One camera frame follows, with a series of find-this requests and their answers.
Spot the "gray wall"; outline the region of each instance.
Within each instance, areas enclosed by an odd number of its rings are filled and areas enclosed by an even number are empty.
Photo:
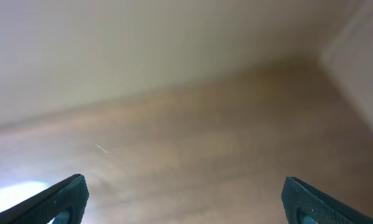
[[[0,126],[322,46],[358,0],[0,0]]]
[[[321,52],[323,65],[373,129],[373,0]]]

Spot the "floor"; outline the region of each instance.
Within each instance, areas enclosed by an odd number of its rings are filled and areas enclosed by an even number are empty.
[[[287,176],[373,217],[373,134],[312,65],[0,130],[0,188],[75,173],[90,191],[83,223],[287,223]]]

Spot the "blurry wall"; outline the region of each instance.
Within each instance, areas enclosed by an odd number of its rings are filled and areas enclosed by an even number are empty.
[[[373,0],[321,52],[323,65],[373,129]]]
[[[358,0],[0,0],[0,126],[322,46]]]

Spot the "small white line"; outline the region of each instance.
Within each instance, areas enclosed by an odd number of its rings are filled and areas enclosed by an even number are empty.
[[[97,144],[97,146],[98,146],[98,148],[101,149],[105,154],[107,154],[107,151],[106,151],[104,148],[102,148],[102,147],[99,146],[98,144]]]

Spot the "scratch on floor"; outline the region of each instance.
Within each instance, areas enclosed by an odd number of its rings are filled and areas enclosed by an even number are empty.
[[[99,149],[101,149],[105,154],[107,154],[107,151],[106,151],[103,147],[99,146],[98,144],[97,144],[97,147],[98,147]]]

